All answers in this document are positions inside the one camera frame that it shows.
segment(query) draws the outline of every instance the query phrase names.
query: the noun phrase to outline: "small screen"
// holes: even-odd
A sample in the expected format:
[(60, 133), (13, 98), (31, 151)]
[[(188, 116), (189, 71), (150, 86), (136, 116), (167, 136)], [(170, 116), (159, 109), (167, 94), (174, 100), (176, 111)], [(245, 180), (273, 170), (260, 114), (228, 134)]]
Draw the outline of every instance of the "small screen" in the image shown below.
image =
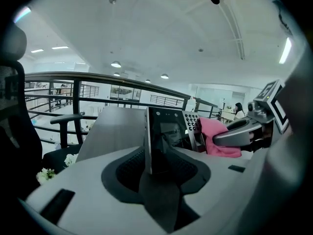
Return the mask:
[(177, 123), (160, 123), (161, 132), (166, 136), (172, 146), (181, 142), (179, 125)]

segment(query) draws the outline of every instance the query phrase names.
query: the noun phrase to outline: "chair armrest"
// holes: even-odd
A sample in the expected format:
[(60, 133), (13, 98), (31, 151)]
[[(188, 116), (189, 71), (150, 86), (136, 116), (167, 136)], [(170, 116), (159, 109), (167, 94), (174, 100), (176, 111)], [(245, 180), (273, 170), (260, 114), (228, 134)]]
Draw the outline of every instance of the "chair armrest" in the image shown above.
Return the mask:
[(82, 118), (83, 116), (81, 114), (63, 115), (63, 116), (53, 117), (50, 120), (50, 124), (67, 123), (67, 122), (82, 119)]

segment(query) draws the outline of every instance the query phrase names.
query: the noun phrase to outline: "white ceiling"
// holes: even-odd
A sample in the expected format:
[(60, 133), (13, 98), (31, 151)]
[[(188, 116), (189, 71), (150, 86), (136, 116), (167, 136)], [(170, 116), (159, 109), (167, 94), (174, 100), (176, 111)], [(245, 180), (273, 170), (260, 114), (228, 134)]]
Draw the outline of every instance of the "white ceiling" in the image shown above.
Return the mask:
[[(139, 80), (240, 85), (286, 78), (293, 68), (291, 50), (279, 59), (286, 42), (278, 11), (269, 0), (34, 0), (32, 20), (22, 28), (27, 51), (68, 45), (99, 73), (131, 72)], [(110, 63), (119, 61), (122, 69)]]

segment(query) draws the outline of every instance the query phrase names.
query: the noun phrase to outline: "black mesh chair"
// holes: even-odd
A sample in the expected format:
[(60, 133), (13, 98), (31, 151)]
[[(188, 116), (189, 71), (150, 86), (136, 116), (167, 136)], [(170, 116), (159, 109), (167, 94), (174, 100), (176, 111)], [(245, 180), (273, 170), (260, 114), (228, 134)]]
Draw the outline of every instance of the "black mesh chair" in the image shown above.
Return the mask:
[(82, 116), (65, 115), (53, 118), (51, 123), (60, 124), (61, 148), (44, 155), (38, 134), (27, 112), (22, 65), (17, 61), (25, 53), (26, 35), (12, 25), (0, 52), (0, 149), (2, 162), (12, 164), (10, 178), (16, 181), (13, 190), (25, 199), (39, 183), (36, 174), (44, 168), (56, 173), (65, 168), (67, 154), (77, 154), (81, 144), (67, 148), (67, 123)]

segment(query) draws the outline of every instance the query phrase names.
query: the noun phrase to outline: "metal railing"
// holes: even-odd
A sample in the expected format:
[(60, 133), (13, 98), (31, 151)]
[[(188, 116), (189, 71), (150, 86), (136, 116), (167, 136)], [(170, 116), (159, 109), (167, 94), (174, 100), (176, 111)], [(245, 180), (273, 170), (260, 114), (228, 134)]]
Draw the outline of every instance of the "metal railing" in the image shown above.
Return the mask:
[[(136, 105), (136, 106), (150, 106), (150, 107), (161, 107), (161, 108), (168, 108), (168, 109), (178, 109), (178, 110), (185, 110), (187, 101), (190, 99), (190, 96), (187, 94), (183, 94), (180, 92), (176, 92), (167, 88), (163, 88), (160, 86), (147, 84), (135, 80), (125, 79), (125, 78), (119, 78), (114, 76), (108, 76), (108, 75), (102, 75), (102, 74), (95, 74), (95, 73), (86, 73), (86, 72), (37, 72), (37, 73), (29, 73), (25, 75), (25, 82), (45, 82), (49, 83), (49, 88), (47, 89), (49, 91), (48, 94), (29, 94), (31, 90), (26, 90), (25, 92), (25, 100), (26, 102), (32, 101), (32, 100), (38, 100), (40, 98), (47, 98), (48, 102), (45, 105), (49, 105), (48, 110), (45, 111), (34, 111), (34, 109), (41, 107), (42, 105), (39, 105), (38, 107), (33, 107), (31, 109), (28, 109), (28, 113), (35, 114), (35, 116), (31, 116), (31, 118), (35, 118), (39, 115), (43, 116), (61, 116), (62, 114), (54, 113), (52, 112), (52, 109), (56, 109), (59, 107), (59, 105), (54, 108), (55, 106), (51, 106), (51, 103), (56, 101), (62, 101), (66, 100), (64, 105), (72, 105), (72, 113), (73, 114), (79, 114), (80, 113), (80, 102), (81, 101), (89, 101), (89, 102), (99, 102), (99, 103), (109, 103), (109, 104), (124, 104), (125, 105)], [(147, 104), (147, 103), (140, 103), (140, 102), (134, 102), (134, 101), (124, 101), (124, 100), (111, 100), (111, 99), (102, 99), (95, 97), (99, 94), (99, 87), (97, 86), (91, 86), (91, 85), (84, 85), (82, 82), (92, 82), (92, 83), (103, 83), (103, 84), (111, 84), (111, 85), (118, 85), (118, 86), (125, 86), (130, 87), (134, 89), (140, 89), (145, 91), (150, 91), (153, 93), (160, 93), (164, 95), (169, 95), (173, 97), (181, 98), (179, 103), (182, 103), (181, 107), (177, 107), (176, 105), (161, 105), (158, 106), (157, 104)], [(56, 89), (60, 88), (53, 88), (54, 83), (61, 83), (61, 84), (70, 84), (70, 92), (65, 92), (61, 94), (52, 94), (51, 92)], [(211, 104), (209, 102), (203, 101), (199, 98), (196, 98), (197, 103), (202, 103), (205, 105), (209, 105), (212, 107), (217, 107), (214, 104)], [(96, 120), (97, 116), (87, 116), (84, 115), (83, 119), (93, 119)], [(83, 142), (82, 135), (87, 135), (88, 132), (81, 130), (81, 122), (79, 120), (76, 120), (74, 122), (75, 124), (75, 130), (76, 131), (67, 131), (68, 134), (76, 134), (78, 143)], [(49, 128), (49, 127), (43, 127), (43, 126), (37, 126), (34, 125), (35, 128), (50, 131), (50, 132), (60, 132), (60, 130), (55, 128)], [(45, 140), (41, 139), (43, 142), (47, 143), (54, 143), (51, 140)]]
[(183, 103), (183, 100), (164, 96), (151, 95), (150, 102), (153, 102), (158, 105), (177, 106)]

